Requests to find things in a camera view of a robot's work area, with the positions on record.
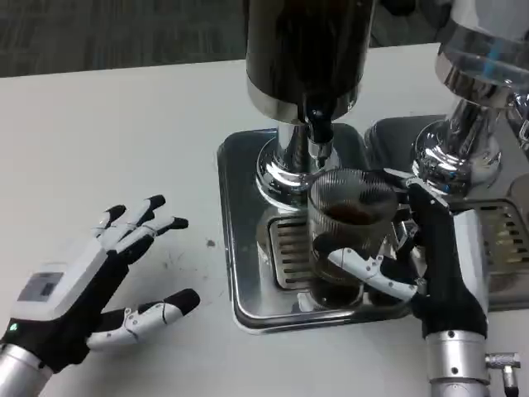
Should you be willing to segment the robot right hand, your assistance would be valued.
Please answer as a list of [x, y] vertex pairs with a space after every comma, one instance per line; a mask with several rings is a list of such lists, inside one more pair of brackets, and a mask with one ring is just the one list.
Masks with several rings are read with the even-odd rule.
[[385, 269], [396, 260], [379, 251], [363, 258], [353, 248], [329, 253], [330, 262], [376, 290], [412, 306], [422, 321], [422, 334], [461, 331], [480, 339], [488, 336], [488, 276], [479, 215], [474, 210], [455, 213], [441, 195], [418, 177], [383, 168], [375, 174], [404, 189], [419, 244], [427, 264], [426, 288], [390, 278]]

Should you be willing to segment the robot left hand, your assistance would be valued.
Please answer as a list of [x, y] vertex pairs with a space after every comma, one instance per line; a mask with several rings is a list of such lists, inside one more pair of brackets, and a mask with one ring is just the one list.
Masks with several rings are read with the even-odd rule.
[[185, 218], [156, 216], [164, 203], [158, 194], [135, 209], [115, 205], [66, 257], [40, 265], [12, 307], [1, 344], [29, 352], [39, 367], [59, 373], [91, 351], [142, 342], [193, 311], [200, 303], [194, 289], [134, 308], [105, 310], [131, 265], [155, 239], [188, 227]]

